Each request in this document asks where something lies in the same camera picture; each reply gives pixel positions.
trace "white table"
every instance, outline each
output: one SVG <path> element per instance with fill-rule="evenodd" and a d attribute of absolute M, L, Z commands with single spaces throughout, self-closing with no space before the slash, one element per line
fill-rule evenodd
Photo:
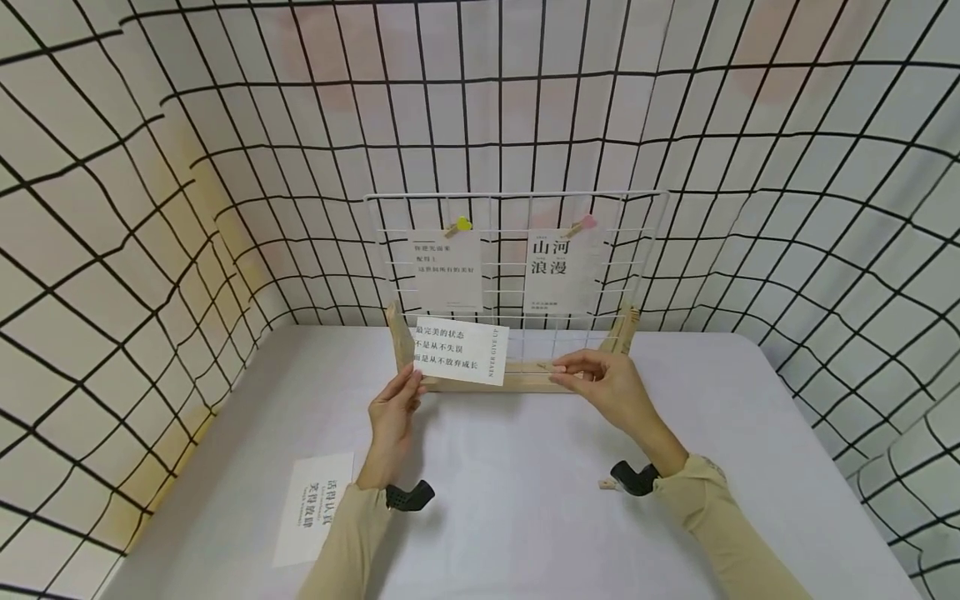
<path fill-rule="evenodd" d="M 663 418 L 724 468 L 814 598 L 919 597 L 756 346 L 638 333 L 632 356 Z M 105 598 L 293 597 L 310 564 L 271 568 L 292 465 L 355 451 L 356 472 L 366 405 L 394 371 L 385 328 L 274 333 Z M 370 598 L 722 597 L 656 499 L 597 488 L 617 461 L 646 460 L 581 398 L 428 396 L 417 431 L 400 483 L 422 476 L 437 496 L 395 518 Z"/>

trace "white wire grid panel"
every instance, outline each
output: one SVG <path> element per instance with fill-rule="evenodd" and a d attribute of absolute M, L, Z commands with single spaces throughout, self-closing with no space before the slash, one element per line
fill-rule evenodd
<path fill-rule="evenodd" d="M 392 297 L 407 324 L 433 316 L 511 329 L 508 360 L 536 362 L 578 348 L 596 348 L 606 339 L 618 311 L 633 305 L 649 280 L 647 260 L 669 193 L 658 190 L 494 194 L 371 194 L 364 197 L 376 229 Z M 531 229 L 572 228 L 586 215 L 596 228 L 598 249 L 584 279 L 588 310 L 543 315 L 524 313 L 527 240 Z M 484 310 L 436 312 L 422 308 L 412 229 L 447 229 L 467 217 L 481 239 Z"/>

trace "white card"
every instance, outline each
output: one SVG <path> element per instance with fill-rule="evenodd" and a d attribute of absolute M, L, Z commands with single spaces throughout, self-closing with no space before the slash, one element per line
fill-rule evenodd
<path fill-rule="evenodd" d="M 569 229 L 531 229 L 527 239 L 524 313 L 586 313 L 593 236 L 583 231 L 571 238 Z"/>
<path fill-rule="evenodd" d="M 330 532 L 333 514 L 352 480 L 352 452 L 294 463 L 276 538 L 274 566 L 317 560 Z"/>
<path fill-rule="evenodd" d="M 417 275 L 421 308 L 450 312 L 483 310 L 479 233 L 458 231 L 447 238 L 442 230 L 413 229 L 408 255 Z"/>
<path fill-rule="evenodd" d="M 509 327 L 417 317 L 414 367 L 424 375 L 503 385 Z"/>

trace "yellow clothespin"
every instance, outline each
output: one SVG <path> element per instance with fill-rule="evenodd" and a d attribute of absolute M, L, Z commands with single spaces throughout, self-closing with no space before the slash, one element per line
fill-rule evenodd
<path fill-rule="evenodd" d="M 597 226 L 597 220 L 593 218 L 593 215 L 587 215 L 577 223 L 573 224 L 573 227 L 570 228 L 570 231 L 564 234 L 566 239 L 570 239 L 577 233 L 580 233 L 584 229 L 593 229 Z"/>
<path fill-rule="evenodd" d="M 446 228 L 446 233 L 444 237 L 449 239 L 457 234 L 457 231 L 470 231 L 473 229 L 473 223 L 471 223 L 467 217 L 460 217 L 457 219 L 457 222 Z"/>

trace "white fabric backdrop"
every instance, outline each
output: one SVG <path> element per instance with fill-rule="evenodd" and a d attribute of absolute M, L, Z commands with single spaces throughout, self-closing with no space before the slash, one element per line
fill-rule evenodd
<path fill-rule="evenodd" d="M 264 333 L 383 324 L 364 194 L 654 187 L 641 327 L 760 344 L 960 587 L 960 3 L 294 4 L 0 2 L 1 589 L 91 597 Z"/>

